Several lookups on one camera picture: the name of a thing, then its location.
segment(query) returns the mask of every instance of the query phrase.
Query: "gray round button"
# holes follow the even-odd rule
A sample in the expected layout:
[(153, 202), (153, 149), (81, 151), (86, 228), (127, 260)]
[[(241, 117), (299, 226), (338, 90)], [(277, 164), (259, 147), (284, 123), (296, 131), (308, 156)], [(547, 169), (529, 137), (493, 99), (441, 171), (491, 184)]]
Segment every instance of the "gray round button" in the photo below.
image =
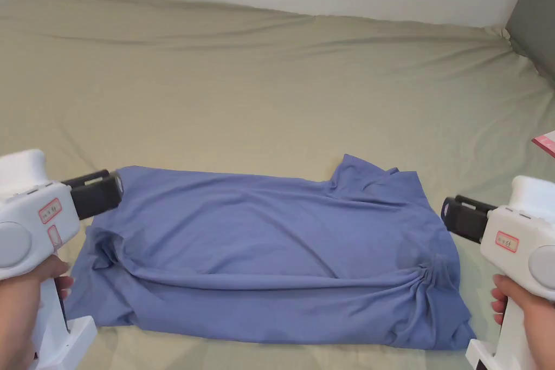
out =
[(31, 248), (31, 234), (18, 223), (0, 223), (0, 268), (11, 268), (25, 258)]
[(551, 290), (555, 290), (554, 259), (555, 246), (542, 246), (535, 249), (528, 260), (528, 267), (534, 279)]

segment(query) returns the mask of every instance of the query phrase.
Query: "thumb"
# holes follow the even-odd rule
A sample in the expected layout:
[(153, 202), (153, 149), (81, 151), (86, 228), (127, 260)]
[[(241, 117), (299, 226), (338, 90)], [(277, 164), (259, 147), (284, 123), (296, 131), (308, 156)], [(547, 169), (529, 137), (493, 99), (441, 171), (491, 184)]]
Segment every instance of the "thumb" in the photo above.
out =
[(521, 309), (525, 309), (527, 305), (530, 305), (537, 299), (536, 296), (529, 293), (525, 288), (507, 276), (495, 275), (493, 276), (493, 282), (504, 295), (511, 298)]
[(44, 262), (39, 264), (30, 274), (40, 282), (53, 277), (59, 277), (69, 270), (69, 263), (63, 262), (55, 255), (49, 256)]

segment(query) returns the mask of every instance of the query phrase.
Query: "finger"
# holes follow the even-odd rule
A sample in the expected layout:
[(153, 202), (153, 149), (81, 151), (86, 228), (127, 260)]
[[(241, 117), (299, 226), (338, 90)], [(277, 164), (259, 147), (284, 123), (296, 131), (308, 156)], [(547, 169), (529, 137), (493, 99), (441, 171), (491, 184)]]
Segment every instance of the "finger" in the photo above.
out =
[(39, 264), (31, 274), (36, 276), (40, 282), (52, 277), (63, 275), (69, 270), (69, 264), (60, 260), (59, 257), (51, 255)]
[(59, 276), (56, 278), (56, 287), (60, 290), (69, 289), (75, 280), (71, 276)]
[(507, 304), (503, 301), (494, 301), (491, 303), (491, 307), (495, 313), (503, 314), (506, 306)]
[(60, 297), (63, 300), (66, 300), (69, 295), (71, 295), (71, 289), (64, 289), (63, 291), (60, 291)]
[(493, 276), (493, 282), (501, 292), (511, 298), (521, 309), (535, 301), (534, 295), (507, 276), (495, 275)]
[(500, 288), (491, 289), (491, 296), (498, 301), (504, 301), (505, 303), (507, 303), (507, 296), (503, 292), (501, 292)]

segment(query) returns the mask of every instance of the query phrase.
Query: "human hand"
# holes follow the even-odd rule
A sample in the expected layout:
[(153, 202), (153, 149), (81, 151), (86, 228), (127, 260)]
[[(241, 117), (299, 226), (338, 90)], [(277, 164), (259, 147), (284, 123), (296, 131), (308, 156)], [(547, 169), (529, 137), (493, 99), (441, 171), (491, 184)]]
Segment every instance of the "human hand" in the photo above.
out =
[(73, 284), (61, 276), (68, 263), (50, 256), (26, 275), (0, 281), (0, 370), (27, 370), (36, 353), (31, 335), (41, 303), (41, 283), (56, 278), (62, 298)]
[(496, 288), (491, 294), (496, 299), (491, 303), (495, 322), (503, 323), (503, 312), (507, 297), (524, 311), (524, 329), (530, 352), (539, 370), (555, 369), (555, 308), (546, 299), (532, 295), (507, 276), (495, 275)]

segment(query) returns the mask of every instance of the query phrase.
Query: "beige bed sheet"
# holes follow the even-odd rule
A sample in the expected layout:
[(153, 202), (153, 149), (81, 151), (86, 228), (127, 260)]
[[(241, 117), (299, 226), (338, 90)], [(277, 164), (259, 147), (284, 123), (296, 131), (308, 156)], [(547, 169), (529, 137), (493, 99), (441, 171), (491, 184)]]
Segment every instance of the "beige bed sheet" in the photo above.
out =
[[(517, 174), (555, 180), (555, 160), (530, 142), (555, 129), (553, 90), (501, 31), (166, 0), (11, 0), (0, 15), (0, 151), (42, 148), (56, 179), (144, 165), (326, 180), (350, 153), (417, 170), (436, 210), (458, 192), (502, 204)], [(495, 341), (494, 269), (455, 239), (472, 326)], [(137, 328), (99, 329), (80, 365), (446, 367), (469, 368), (463, 352)]]

